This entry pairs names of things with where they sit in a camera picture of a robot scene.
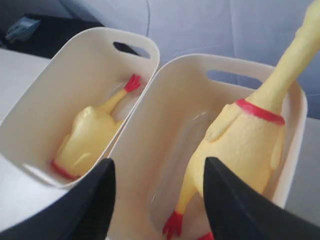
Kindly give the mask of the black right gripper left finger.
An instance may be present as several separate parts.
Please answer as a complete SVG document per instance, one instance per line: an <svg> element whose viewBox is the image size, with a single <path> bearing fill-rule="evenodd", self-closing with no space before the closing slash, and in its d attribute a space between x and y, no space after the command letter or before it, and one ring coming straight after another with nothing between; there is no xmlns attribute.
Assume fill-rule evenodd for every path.
<svg viewBox="0 0 320 240"><path fill-rule="evenodd" d="M116 198L115 163L102 159L60 199L1 231L2 240L104 240Z"/></svg>

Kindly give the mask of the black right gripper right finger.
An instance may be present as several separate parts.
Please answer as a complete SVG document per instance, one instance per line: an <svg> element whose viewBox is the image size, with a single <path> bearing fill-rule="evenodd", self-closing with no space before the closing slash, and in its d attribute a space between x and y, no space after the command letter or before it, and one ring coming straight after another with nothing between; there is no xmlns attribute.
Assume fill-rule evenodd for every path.
<svg viewBox="0 0 320 240"><path fill-rule="evenodd" d="M218 158L208 157L204 206L216 240L318 240L320 228L254 191Z"/></svg>

